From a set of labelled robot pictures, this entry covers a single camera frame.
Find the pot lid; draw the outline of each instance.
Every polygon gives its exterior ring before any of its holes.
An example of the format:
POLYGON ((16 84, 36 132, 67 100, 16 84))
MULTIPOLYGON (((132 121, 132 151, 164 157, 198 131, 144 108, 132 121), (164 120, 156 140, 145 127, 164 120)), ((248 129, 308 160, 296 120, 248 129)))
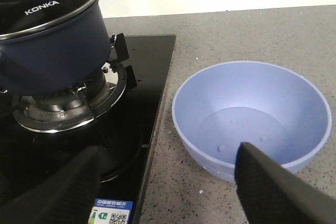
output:
POLYGON ((35 34, 82 13, 97 0, 0 2, 0 41, 35 34))

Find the quartz countertop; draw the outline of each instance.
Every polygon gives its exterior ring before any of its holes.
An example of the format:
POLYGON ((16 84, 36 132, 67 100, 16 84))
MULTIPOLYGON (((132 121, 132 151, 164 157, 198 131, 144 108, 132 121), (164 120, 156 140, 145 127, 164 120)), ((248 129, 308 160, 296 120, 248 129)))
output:
MULTIPOLYGON (((140 223, 234 223, 246 217, 236 186, 203 170, 174 128, 172 101, 193 73, 226 61, 257 60, 289 68, 314 83, 336 114, 336 6, 105 19, 109 34, 176 34, 154 130, 152 167, 140 223)), ((297 176, 336 197, 336 127, 297 176)))

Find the bowl rim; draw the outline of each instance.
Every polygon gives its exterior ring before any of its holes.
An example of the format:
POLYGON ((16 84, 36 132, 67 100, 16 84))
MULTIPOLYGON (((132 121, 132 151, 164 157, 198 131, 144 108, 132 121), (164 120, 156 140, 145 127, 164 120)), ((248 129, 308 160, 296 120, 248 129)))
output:
POLYGON ((237 64, 237 63, 254 63, 254 64, 262 64, 262 65, 268 65, 270 67, 275 67, 275 68, 278 68, 278 69, 281 69, 281 70, 284 70, 286 72, 289 72, 291 74, 294 74, 295 76, 297 76, 298 78, 302 79, 304 82, 306 82, 309 86, 311 86, 314 91, 319 95, 319 97, 322 99, 323 101, 323 104, 324 104, 324 107, 325 107, 325 110, 327 112, 327 117, 328 117, 328 125, 327 125, 327 128, 325 130, 325 133, 323 135, 323 138, 320 140, 319 144, 315 146, 314 149, 312 149, 310 152, 308 152, 306 155, 294 160, 294 161, 291 161, 291 162, 288 162, 288 163, 285 163, 285 164, 281 164, 281 166, 283 168, 286 168, 286 169, 289 169, 289 168, 292 168, 292 167, 295 167, 299 164, 302 164, 306 161, 308 161, 309 159, 311 159, 312 157, 314 157, 316 155, 316 153, 318 151, 320 151, 323 146, 325 145, 325 143, 327 142, 328 140, 328 137, 330 135, 330 132, 331 132, 331 126, 332 126, 332 115, 331 115, 331 110, 330 110, 330 107, 328 105, 328 102, 326 100, 326 98, 324 97, 324 95, 322 94, 322 92, 312 83, 310 82, 307 78, 305 78, 304 76, 290 70, 290 69, 287 69, 285 67, 282 67, 282 66, 279 66, 279 65, 276 65, 276 64, 273 64, 273 63, 268 63, 268 62, 263 62, 263 61, 252 61, 252 60, 236 60, 236 61, 228 61, 228 62, 222 62, 222 63, 219 63, 219 64, 215 64, 215 65, 212 65, 212 66, 209 66, 209 67, 206 67, 194 74, 192 74, 190 77, 188 77, 182 84, 181 86, 179 87, 179 89, 177 90, 175 96, 174 96, 174 99, 173 99, 173 104, 172 104, 172 116, 173 116, 173 122, 174 122, 174 126, 178 132, 178 134, 180 135, 180 137, 182 138, 183 142, 185 144, 187 144, 189 147, 191 147, 195 152, 197 152, 198 154, 202 155, 203 157, 205 157, 206 159, 209 159, 211 160, 212 162, 216 163, 216 164, 219 164, 219 165, 223 165, 223 166, 226 166, 226 167, 229 167, 229 168, 235 168, 235 164, 232 164, 232 163, 228 163, 228 162, 225 162, 225 161, 221 161, 219 159, 216 159, 208 154, 206 154, 205 152, 201 151, 199 148, 197 148, 194 144, 192 144, 188 138, 182 133, 177 121, 176 121, 176 115, 175 115, 175 104, 176 104, 176 100, 177 100, 177 97, 179 96, 178 94, 180 93, 180 91, 183 89, 183 87, 191 80, 193 79, 196 75, 202 73, 202 72, 205 72, 211 68, 216 68, 216 67, 220 67, 222 65, 229 65, 229 64, 237 64))

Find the qr code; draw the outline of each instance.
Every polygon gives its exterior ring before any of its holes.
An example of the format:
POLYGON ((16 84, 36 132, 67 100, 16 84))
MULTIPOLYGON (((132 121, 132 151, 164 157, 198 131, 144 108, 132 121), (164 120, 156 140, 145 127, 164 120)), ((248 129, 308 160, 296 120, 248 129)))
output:
POLYGON ((109 224, 127 224, 127 215, 113 213, 109 224))

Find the gas burner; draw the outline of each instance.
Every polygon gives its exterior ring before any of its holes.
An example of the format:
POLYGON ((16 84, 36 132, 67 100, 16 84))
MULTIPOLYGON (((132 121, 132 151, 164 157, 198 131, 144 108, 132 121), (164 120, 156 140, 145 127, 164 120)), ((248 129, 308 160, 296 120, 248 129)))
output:
POLYGON ((24 128, 34 132, 60 132, 83 126, 106 113, 122 96, 126 70, 120 63, 113 68, 105 63, 92 78, 67 90, 39 96, 13 98, 13 106, 26 109, 13 116, 24 128))

